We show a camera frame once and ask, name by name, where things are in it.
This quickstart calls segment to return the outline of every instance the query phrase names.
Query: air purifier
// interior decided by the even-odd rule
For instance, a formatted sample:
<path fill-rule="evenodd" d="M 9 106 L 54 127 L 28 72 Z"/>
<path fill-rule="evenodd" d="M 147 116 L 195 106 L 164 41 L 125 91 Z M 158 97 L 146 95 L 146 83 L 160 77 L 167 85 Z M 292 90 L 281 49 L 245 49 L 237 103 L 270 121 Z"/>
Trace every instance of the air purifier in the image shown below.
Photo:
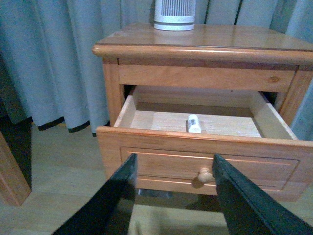
<path fill-rule="evenodd" d="M 194 29 L 196 0 L 156 0 L 154 28 L 168 31 Z"/>

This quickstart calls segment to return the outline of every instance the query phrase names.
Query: drawer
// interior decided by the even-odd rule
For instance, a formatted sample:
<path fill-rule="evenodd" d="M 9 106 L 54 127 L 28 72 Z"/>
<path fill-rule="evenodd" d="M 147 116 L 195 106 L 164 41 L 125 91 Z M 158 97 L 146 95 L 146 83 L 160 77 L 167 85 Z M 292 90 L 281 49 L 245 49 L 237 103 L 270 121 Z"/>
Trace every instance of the drawer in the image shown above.
<path fill-rule="evenodd" d="M 138 176 L 196 181 L 202 168 L 212 169 L 214 154 L 155 149 L 121 148 L 122 160 L 138 156 Z M 282 190 L 298 165 L 297 160 L 223 155 L 234 167 L 262 189 Z"/>
<path fill-rule="evenodd" d="M 190 114 L 201 134 L 187 132 Z M 296 200 L 313 178 L 313 143 L 254 91 L 137 86 L 97 136 L 107 177 L 138 153 L 139 188 L 216 194 L 214 181 L 196 181 L 216 153 L 278 200 Z"/>

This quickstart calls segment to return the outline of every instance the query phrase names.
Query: tabletop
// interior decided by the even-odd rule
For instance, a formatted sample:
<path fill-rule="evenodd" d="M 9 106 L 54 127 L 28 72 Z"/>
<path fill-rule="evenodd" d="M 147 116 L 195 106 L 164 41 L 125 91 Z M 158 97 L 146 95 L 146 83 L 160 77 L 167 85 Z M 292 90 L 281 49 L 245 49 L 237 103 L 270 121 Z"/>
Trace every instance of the tabletop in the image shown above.
<path fill-rule="evenodd" d="M 163 31 L 135 23 L 99 41 L 92 50 L 113 58 L 313 64 L 313 44 L 256 26 L 199 24 L 190 31 Z"/>
<path fill-rule="evenodd" d="M 196 46 L 313 51 L 313 44 L 263 27 L 197 24 L 190 31 L 164 31 L 147 23 L 129 25 L 97 45 Z"/>

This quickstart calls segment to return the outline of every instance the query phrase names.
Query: nightstand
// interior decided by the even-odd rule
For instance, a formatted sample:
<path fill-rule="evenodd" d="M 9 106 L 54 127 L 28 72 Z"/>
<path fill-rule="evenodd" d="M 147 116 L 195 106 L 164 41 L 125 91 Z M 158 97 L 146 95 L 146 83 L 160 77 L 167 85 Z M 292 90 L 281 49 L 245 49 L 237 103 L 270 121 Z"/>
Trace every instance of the nightstand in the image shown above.
<path fill-rule="evenodd" d="M 112 126 L 97 129 L 108 178 L 134 152 L 139 188 L 216 194 L 214 178 L 198 177 L 218 153 L 277 200 L 297 200 L 312 181 L 313 142 L 288 127 L 313 77 L 312 44 L 253 26 L 137 23 L 93 53 Z M 279 112 L 260 92 L 277 93 Z M 189 114 L 201 134 L 187 133 Z"/>

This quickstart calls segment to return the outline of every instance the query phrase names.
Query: small white object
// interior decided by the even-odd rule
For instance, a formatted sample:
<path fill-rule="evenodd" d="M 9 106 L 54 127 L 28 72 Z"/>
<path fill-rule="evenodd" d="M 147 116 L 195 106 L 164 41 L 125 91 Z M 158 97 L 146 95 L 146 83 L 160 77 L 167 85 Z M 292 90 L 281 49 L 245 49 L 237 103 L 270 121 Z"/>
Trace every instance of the small white object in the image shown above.
<path fill-rule="evenodd" d="M 187 124 L 189 133 L 201 133 L 201 128 L 197 115 L 195 114 L 189 115 Z"/>
<path fill-rule="evenodd" d="M 194 29 L 196 0 L 156 0 L 154 28 L 168 31 Z"/>

